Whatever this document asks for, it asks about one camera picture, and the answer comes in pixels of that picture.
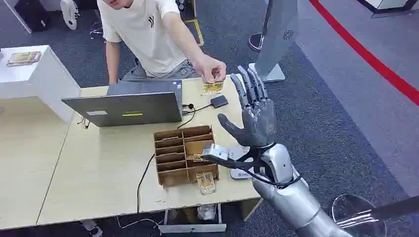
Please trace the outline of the person's left hand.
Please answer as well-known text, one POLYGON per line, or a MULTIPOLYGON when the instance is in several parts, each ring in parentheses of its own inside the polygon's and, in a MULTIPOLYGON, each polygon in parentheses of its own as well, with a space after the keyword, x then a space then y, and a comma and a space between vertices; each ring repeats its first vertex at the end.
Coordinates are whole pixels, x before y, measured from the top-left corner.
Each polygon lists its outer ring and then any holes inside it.
POLYGON ((226 64, 206 54, 192 60, 195 71, 204 83, 216 83, 226 79, 226 64))

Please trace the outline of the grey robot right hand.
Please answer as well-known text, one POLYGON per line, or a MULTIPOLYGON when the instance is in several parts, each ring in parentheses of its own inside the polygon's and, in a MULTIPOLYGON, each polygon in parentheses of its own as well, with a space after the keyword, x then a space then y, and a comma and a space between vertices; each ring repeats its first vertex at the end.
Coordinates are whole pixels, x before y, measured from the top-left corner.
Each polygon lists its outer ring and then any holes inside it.
POLYGON ((242 108, 243 128, 234 125, 225 114, 218 114, 221 126, 245 147, 267 147, 275 144, 276 116, 275 107, 264 82, 251 69, 238 66, 239 80, 236 74, 231 74, 242 108))

